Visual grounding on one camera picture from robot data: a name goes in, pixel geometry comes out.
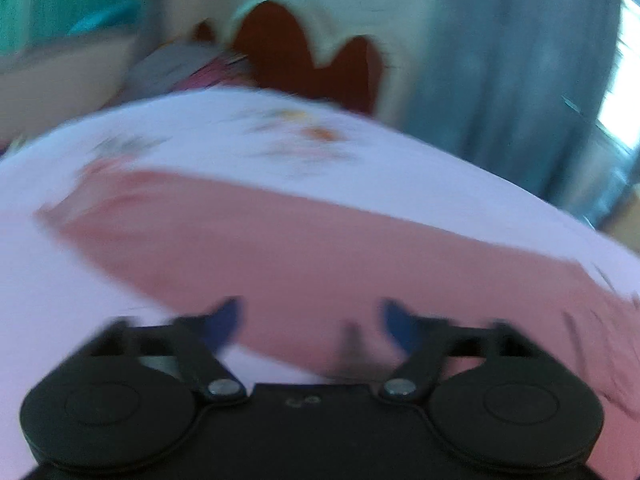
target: magenta fabric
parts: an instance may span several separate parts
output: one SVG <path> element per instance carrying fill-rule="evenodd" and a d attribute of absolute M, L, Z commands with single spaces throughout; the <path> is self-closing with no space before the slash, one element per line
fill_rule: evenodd
<path fill-rule="evenodd" d="M 378 380 L 398 363 L 381 330 L 384 297 L 466 325 L 506 319 L 601 395 L 606 426 L 592 465 L 606 478 L 640 473 L 639 314 L 579 264 L 268 190 L 109 165 L 40 215 L 94 265 L 178 314 L 243 296 L 240 342 L 320 374 L 344 375 L 340 355 L 354 334 L 358 378 Z"/>

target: white sheet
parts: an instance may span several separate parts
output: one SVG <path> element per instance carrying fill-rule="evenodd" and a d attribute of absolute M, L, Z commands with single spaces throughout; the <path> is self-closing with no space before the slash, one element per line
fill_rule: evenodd
<path fill-rule="evenodd" d="M 287 122 L 277 113 L 285 108 L 308 115 Z M 301 123 L 332 128 L 346 140 L 329 148 L 304 139 L 292 131 Z M 572 258 L 607 286 L 603 272 L 623 296 L 640 290 L 640 261 L 612 240 L 496 176 L 324 105 L 214 88 L 97 114 L 0 163 L 2 480 L 34 463 L 17 419 L 31 386 L 109 316 L 133 314 L 146 323 L 168 316 L 85 265 L 32 217 L 44 203 L 62 199 L 99 153 L 127 151 L 139 152 L 134 164 L 140 167 L 268 187 Z M 320 380 L 243 348 L 229 349 L 225 359 L 247 382 Z"/>

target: circular cover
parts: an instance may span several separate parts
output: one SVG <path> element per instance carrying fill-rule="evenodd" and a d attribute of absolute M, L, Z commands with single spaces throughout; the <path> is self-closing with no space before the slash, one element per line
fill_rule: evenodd
<path fill-rule="evenodd" d="M 66 468 L 117 469 L 184 434 L 195 412 L 190 390 L 162 372 L 117 361 L 82 364 L 30 391 L 20 424 L 38 456 Z"/>
<path fill-rule="evenodd" d="M 500 358 L 453 376 L 428 415 L 458 452 L 489 468 L 554 468 L 584 459 L 600 434 L 597 396 L 549 362 Z"/>

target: pink towel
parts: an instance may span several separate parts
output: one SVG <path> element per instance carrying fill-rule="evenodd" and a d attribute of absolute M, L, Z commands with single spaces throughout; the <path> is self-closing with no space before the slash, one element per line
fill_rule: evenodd
<path fill-rule="evenodd" d="M 108 166 L 41 216 L 96 266 L 176 313 L 243 296 L 240 342 L 321 374 L 349 368 L 345 334 L 357 333 L 362 364 L 348 373 L 379 380 L 399 362 L 380 330 L 384 297 L 470 326 L 506 319 L 607 399 L 606 434 L 616 433 L 614 412 L 640 442 L 639 314 L 577 263 L 268 190 Z M 638 475 L 640 451 L 610 439 L 594 453 L 612 450 L 601 474 Z"/>

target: brown headboard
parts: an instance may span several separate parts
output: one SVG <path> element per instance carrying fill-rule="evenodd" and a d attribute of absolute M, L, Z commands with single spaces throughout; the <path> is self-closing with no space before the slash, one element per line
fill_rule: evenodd
<path fill-rule="evenodd" d="M 193 33 L 214 41 L 215 32 L 201 23 Z M 316 67 L 305 32 L 285 6 L 272 0 L 255 6 L 242 20 L 231 43 L 246 54 L 256 84 L 310 99 L 328 99 L 347 110 L 372 115 L 383 59 L 366 36 L 347 41 L 327 66 Z"/>

